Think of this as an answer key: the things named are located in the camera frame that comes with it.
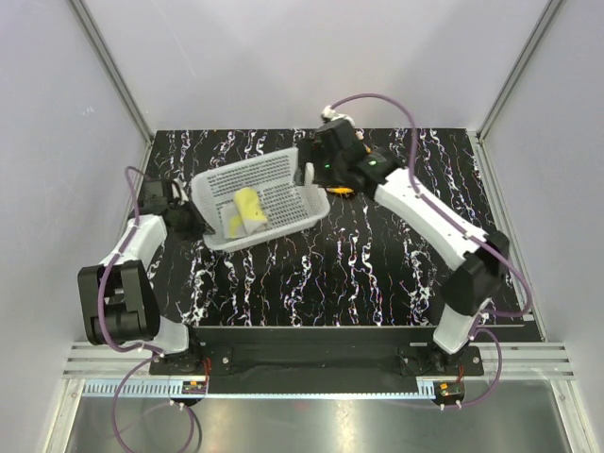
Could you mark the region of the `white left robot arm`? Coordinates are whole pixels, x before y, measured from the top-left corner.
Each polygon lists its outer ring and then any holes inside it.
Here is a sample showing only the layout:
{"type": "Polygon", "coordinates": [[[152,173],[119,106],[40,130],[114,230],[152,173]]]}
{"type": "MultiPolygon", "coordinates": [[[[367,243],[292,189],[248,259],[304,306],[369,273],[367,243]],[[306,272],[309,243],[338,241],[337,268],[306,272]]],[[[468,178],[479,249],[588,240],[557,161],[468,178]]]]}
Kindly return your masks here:
{"type": "Polygon", "coordinates": [[[212,231],[179,182],[145,181],[114,249],[99,263],[78,272],[87,340],[122,353],[144,348],[170,358],[182,373],[196,372],[203,364],[204,351],[190,327],[159,313],[147,270],[168,237],[197,242],[212,231]]]}

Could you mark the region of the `yellow-green and grey towel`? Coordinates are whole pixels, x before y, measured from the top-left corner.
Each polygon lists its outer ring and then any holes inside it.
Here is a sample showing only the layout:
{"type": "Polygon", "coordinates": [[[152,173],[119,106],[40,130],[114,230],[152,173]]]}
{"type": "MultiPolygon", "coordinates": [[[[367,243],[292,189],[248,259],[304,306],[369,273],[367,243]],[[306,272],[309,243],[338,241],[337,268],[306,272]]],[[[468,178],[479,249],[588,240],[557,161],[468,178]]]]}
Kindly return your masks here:
{"type": "Polygon", "coordinates": [[[239,189],[233,200],[221,210],[224,235],[229,240],[241,239],[264,231],[269,224],[260,197],[250,187],[239,189]]]}

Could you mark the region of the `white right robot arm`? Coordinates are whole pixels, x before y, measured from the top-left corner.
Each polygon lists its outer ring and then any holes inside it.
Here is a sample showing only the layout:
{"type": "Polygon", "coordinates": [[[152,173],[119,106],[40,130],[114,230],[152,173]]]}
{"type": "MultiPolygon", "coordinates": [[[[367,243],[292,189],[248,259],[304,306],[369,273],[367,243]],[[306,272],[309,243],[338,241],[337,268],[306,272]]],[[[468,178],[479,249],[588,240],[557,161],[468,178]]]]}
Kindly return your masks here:
{"type": "Polygon", "coordinates": [[[299,142],[294,181],[362,193],[438,252],[452,273],[441,287],[445,306],[428,362],[444,375],[459,367],[479,313],[503,283],[509,239],[465,221],[412,176],[394,152],[368,149],[346,119],[327,122],[299,142]]]}

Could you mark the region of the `orange and grey towel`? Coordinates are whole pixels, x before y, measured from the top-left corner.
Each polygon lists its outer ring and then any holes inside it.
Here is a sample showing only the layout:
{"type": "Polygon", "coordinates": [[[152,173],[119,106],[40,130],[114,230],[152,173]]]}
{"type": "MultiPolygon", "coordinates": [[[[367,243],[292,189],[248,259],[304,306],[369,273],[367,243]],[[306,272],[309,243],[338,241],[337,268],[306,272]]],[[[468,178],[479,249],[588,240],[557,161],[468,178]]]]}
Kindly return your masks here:
{"type": "Polygon", "coordinates": [[[353,189],[346,188],[346,187],[326,188],[326,191],[328,193],[333,193],[333,194],[338,194],[338,195],[345,195],[345,196],[349,196],[349,195],[355,193],[355,191],[353,189]]]}

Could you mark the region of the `white plastic mesh basket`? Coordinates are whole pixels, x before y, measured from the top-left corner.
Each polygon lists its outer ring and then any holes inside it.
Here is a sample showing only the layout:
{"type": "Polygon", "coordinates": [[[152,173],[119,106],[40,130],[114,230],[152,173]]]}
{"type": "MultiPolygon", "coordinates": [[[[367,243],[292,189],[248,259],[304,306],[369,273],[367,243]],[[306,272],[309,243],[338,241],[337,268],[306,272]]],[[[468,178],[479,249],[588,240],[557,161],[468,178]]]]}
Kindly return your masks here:
{"type": "Polygon", "coordinates": [[[206,246],[231,253],[314,227],[325,218],[330,209],[326,191],[310,183],[296,185],[296,170],[297,149],[290,147],[196,175],[191,199],[214,230],[204,234],[206,246]],[[240,228],[234,238],[234,196],[246,187],[257,192],[268,223],[252,234],[240,228]]]}

